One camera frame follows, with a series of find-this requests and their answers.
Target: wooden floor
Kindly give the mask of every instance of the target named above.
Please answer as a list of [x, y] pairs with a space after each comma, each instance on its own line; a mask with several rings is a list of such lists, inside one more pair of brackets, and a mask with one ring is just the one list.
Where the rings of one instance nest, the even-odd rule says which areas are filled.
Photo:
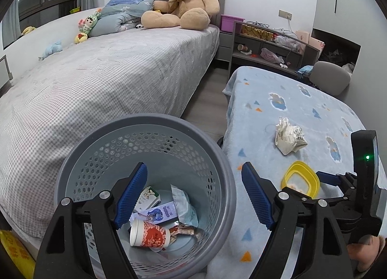
[[227, 78], [227, 70], [210, 66], [181, 116], [215, 141], [224, 135], [227, 128], [227, 100], [222, 93]]

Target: gold gift box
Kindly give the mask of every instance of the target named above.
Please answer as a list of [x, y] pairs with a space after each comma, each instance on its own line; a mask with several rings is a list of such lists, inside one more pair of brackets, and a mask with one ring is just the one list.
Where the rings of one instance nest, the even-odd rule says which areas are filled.
[[246, 36], [259, 38], [266, 41], [274, 41], [274, 34], [272, 32], [255, 28], [252, 26], [242, 25], [241, 33]]

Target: gray chair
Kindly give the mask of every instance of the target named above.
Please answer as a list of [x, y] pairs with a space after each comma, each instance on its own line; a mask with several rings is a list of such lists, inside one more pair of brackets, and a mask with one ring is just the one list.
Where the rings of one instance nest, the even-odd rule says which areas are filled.
[[319, 61], [314, 64], [309, 80], [321, 91], [335, 96], [349, 85], [351, 75], [336, 64]]

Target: desk shelf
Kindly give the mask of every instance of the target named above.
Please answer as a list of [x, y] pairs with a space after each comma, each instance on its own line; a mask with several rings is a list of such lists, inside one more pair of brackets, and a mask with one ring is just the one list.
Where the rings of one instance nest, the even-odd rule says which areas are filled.
[[[267, 41], [261, 38], [249, 36], [240, 33], [240, 29], [242, 25], [247, 25], [250, 27], [266, 30], [284, 37], [291, 38], [292, 40], [298, 41], [303, 46], [305, 46], [304, 53], [301, 54], [298, 51], [292, 50], [290, 48], [282, 47], [279, 44], [271, 41]], [[232, 48], [230, 49], [229, 54], [229, 77], [231, 77], [234, 70], [239, 66], [256, 66], [262, 69], [276, 72], [284, 76], [288, 76], [294, 79], [297, 79], [296, 71], [305, 65], [314, 65], [319, 58], [319, 50], [310, 46], [309, 44], [305, 44], [304, 42], [294, 39], [290, 36], [284, 35], [278, 31], [263, 28], [260, 26], [256, 26], [250, 23], [237, 22], [234, 21], [234, 30], [232, 37]], [[250, 55], [244, 55], [237, 50], [238, 44], [246, 45], [249, 50], [252, 50], [253, 54], [258, 55], [258, 57], [251, 57]], [[267, 48], [271, 52], [274, 52], [278, 56], [282, 56], [285, 63], [290, 62], [288, 68], [283, 68], [279, 64], [271, 63], [266, 61], [264, 58], [260, 56], [261, 50], [263, 48]]]

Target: metal screw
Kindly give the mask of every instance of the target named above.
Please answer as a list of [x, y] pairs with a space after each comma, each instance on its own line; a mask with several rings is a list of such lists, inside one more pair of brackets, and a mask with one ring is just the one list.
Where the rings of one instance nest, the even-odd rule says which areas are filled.
[[101, 193], [99, 193], [99, 197], [102, 198], [102, 199], [106, 199], [110, 196], [110, 192], [109, 191], [102, 191]]
[[289, 198], [289, 195], [287, 193], [285, 193], [284, 191], [281, 191], [278, 193], [278, 197], [283, 199], [283, 200], [286, 200]]
[[318, 203], [321, 207], [326, 207], [328, 205], [325, 199], [319, 199]]
[[63, 198], [60, 203], [63, 205], [63, 206], [67, 206], [69, 203], [70, 203], [70, 199], [68, 197], [66, 198]]

